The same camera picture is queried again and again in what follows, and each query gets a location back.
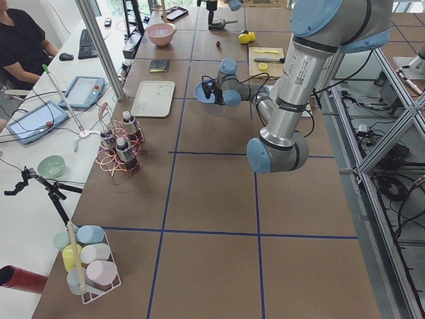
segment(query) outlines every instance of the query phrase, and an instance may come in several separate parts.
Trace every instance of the red cylinder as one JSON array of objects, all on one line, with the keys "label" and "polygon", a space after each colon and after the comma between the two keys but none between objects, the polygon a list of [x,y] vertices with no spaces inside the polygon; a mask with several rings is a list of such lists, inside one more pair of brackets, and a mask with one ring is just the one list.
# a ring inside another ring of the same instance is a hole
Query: red cylinder
[{"label": "red cylinder", "polygon": [[15,266],[0,269],[0,287],[12,288],[41,294],[47,277]]}]

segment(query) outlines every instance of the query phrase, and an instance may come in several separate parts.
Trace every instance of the plastic cup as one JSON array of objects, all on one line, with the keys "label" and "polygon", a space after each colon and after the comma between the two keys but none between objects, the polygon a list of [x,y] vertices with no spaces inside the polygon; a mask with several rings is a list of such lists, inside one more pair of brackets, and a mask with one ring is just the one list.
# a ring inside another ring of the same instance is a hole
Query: plastic cup
[{"label": "plastic cup", "polygon": [[118,270],[112,261],[94,261],[87,266],[87,278],[103,286],[111,284],[117,277]]},{"label": "plastic cup", "polygon": [[[81,246],[77,244],[78,254],[81,254]],[[76,267],[74,260],[74,251],[72,251],[72,245],[68,245],[62,251],[62,258],[64,260],[65,269],[67,272],[70,272]]]},{"label": "plastic cup", "polygon": [[[74,227],[74,233],[77,234],[79,228],[76,225],[73,225]],[[68,246],[71,243],[71,238],[69,238],[69,232],[64,231],[53,238],[53,246],[55,246],[60,251],[63,251],[66,246]]]},{"label": "plastic cup", "polygon": [[105,232],[101,226],[85,225],[77,232],[77,240],[86,245],[101,243],[105,238]]},{"label": "plastic cup", "polygon": [[106,261],[111,255],[111,248],[105,243],[93,244],[83,247],[80,258],[84,264],[90,264],[93,261]]},{"label": "plastic cup", "polygon": [[[84,274],[84,280],[86,282],[87,285],[92,286],[93,282],[91,280],[87,279],[86,276],[86,269],[82,269],[82,272]],[[72,269],[68,275],[66,276],[66,282],[68,283],[68,287],[69,290],[71,290],[71,292],[73,294],[81,295],[84,294],[84,292],[81,291],[80,289],[80,279],[78,278],[78,271],[77,268]]]},{"label": "plastic cup", "polygon": [[41,294],[47,277],[15,266],[0,269],[0,286]]}]

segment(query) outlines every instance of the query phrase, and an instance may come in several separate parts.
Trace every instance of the blue plate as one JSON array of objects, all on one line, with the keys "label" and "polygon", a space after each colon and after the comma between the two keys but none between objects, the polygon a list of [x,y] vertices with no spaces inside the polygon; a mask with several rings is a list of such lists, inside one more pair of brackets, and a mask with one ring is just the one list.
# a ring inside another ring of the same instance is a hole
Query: blue plate
[{"label": "blue plate", "polygon": [[212,104],[215,101],[215,95],[214,93],[211,93],[210,98],[206,98],[204,91],[202,89],[202,82],[199,82],[197,87],[195,88],[195,91],[193,92],[195,94],[195,98],[197,98],[197,100],[199,102],[202,103],[207,103],[207,104]]}]

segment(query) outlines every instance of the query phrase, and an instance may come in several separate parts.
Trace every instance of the tripod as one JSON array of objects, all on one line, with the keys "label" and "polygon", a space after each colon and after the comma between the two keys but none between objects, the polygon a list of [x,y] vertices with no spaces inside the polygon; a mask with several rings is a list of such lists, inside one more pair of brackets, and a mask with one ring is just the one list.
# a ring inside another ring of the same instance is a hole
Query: tripod
[{"label": "tripod", "polygon": [[50,200],[52,201],[53,205],[56,207],[56,210],[58,211],[60,217],[65,223],[65,226],[67,226],[69,222],[68,215],[65,213],[65,210],[60,203],[60,200],[65,200],[66,196],[59,191],[59,189],[64,189],[66,191],[73,191],[75,193],[82,193],[82,189],[75,186],[69,186],[62,183],[59,183],[55,181],[53,184],[49,183],[45,178],[43,178],[40,175],[37,175],[35,173],[35,170],[33,168],[27,168],[25,167],[23,171],[21,171],[21,175],[23,178],[23,181],[20,181],[16,184],[15,189],[12,191],[5,191],[4,194],[6,196],[15,196],[20,191],[24,189],[25,186],[28,186],[28,180],[31,178],[35,178],[40,184],[43,184],[45,189],[48,191],[48,196],[50,197]]}]

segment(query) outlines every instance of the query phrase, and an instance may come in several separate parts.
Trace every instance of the white wall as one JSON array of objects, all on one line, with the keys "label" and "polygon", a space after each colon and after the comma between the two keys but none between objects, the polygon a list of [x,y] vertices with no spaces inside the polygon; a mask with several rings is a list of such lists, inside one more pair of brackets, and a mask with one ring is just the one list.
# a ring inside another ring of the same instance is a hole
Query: white wall
[{"label": "white wall", "polygon": [[8,0],[10,8],[25,10],[46,32],[46,38],[61,47],[81,21],[74,0]]}]

